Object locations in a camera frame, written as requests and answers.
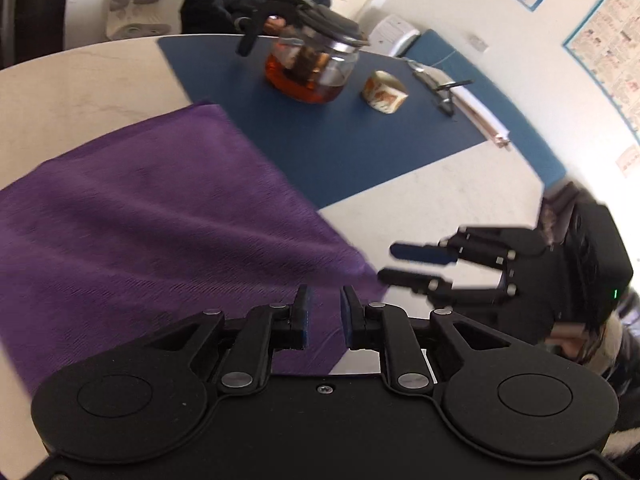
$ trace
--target man's hand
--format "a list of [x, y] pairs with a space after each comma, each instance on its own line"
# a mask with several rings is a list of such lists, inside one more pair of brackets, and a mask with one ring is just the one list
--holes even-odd
[[269, 36], [279, 36], [286, 26], [287, 22], [284, 18], [269, 18], [264, 23], [264, 33]]

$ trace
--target dark blue mat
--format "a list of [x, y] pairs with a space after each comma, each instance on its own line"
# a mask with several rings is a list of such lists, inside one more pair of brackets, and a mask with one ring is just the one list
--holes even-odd
[[[483, 142], [461, 114], [448, 118], [399, 59], [362, 54], [342, 94], [326, 105], [294, 101], [264, 78], [271, 40], [261, 38], [247, 58], [237, 36], [171, 36], [158, 40], [193, 102], [222, 105], [244, 134], [317, 208]], [[409, 98], [392, 115], [360, 97], [367, 77], [385, 70]]]

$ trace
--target metal pin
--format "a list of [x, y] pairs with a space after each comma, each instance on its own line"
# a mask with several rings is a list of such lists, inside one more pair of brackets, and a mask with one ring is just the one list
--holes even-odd
[[254, 378], [244, 372], [229, 372], [222, 376], [222, 384], [227, 388], [244, 388], [254, 382]]
[[429, 386], [429, 379], [422, 374], [403, 374], [398, 377], [398, 384], [407, 390], [419, 390]]

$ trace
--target black teapot handle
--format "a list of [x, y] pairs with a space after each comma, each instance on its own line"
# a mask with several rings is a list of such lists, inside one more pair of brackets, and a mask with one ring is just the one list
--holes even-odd
[[287, 25], [297, 25], [299, 9], [315, 5], [312, 0], [267, 0], [254, 12], [236, 53], [242, 57], [249, 55], [270, 16], [281, 16]]

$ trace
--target blue bench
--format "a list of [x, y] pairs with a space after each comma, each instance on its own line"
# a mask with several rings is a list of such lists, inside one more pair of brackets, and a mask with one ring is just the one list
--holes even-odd
[[565, 177], [566, 168], [524, 115], [487, 76], [434, 30], [421, 35], [405, 55], [426, 65], [437, 64], [437, 68], [454, 80], [473, 79], [469, 89], [507, 127], [511, 142], [536, 171], [545, 189]]

